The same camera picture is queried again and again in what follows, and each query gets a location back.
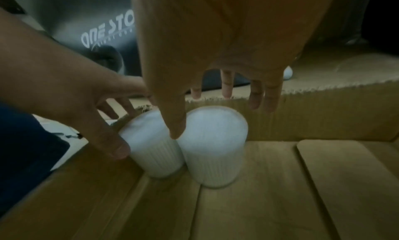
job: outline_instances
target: cardboard box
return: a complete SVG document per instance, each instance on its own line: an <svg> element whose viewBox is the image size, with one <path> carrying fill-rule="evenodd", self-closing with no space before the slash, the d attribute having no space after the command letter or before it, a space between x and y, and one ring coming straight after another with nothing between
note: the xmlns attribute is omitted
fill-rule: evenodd
<svg viewBox="0 0 399 240"><path fill-rule="evenodd" d="M229 106L248 121L244 167L228 187L202 187L186 169L150 179L86 146L2 218L0 238L397 239L399 58L318 47L293 71L274 114L249 109L249 87L232 100L187 96L187 110Z"/></svg>

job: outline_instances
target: white cup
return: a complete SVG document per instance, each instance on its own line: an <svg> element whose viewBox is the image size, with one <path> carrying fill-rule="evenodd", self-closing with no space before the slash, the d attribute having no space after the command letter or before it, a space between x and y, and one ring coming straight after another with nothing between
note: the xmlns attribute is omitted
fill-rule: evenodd
<svg viewBox="0 0 399 240"><path fill-rule="evenodd" d="M159 110L139 115L119 134L129 144L131 158L151 177L167 177L185 163L179 145L169 137Z"/></svg>
<svg viewBox="0 0 399 240"><path fill-rule="evenodd" d="M239 112L208 106L187 114L186 130L177 142L193 179L218 188L238 176L247 135L248 124Z"/></svg>

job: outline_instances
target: ribbed side of cup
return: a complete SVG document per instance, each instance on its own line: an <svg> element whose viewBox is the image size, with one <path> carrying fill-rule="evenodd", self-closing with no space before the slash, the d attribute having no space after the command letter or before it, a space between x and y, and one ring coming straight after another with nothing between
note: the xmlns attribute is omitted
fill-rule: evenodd
<svg viewBox="0 0 399 240"><path fill-rule="evenodd" d="M131 158L154 178L165 178L179 170L185 163L179 145L169 137L156 145L133 152Z"/></svg>
<svg viewBox="0 0 399 240"><path fill-rule="evenodd" d="M193 179L210 188L224 187L235 180L243 162L244 147L226 155L199 155L183 150Z"/></svg>

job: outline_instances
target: dark blue pants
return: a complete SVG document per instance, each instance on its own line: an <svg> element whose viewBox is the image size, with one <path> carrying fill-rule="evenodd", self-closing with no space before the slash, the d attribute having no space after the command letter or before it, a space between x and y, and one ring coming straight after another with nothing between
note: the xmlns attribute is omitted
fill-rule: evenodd
<svg viewBox="0 0 399 240"><path fill-rule="evenodd" d="M49 176L68 148L32 115L0 103L0 217Z"/></svg>

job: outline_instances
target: logo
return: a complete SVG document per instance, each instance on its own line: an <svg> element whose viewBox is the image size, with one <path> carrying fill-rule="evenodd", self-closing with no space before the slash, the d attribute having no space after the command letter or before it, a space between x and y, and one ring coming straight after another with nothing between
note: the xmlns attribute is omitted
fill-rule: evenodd
<svg viewBox="0 0 399 240"><path fill-rule="evenodd" d="M133 10L128 10L125 14L120 14L115 19L110 19L108 23L102 23L98 27L90 29L89 32L84 32L80 40L86 48L93 51L96 46L100 47L112 42L115 38L132 33L133 25Z"/></svg>

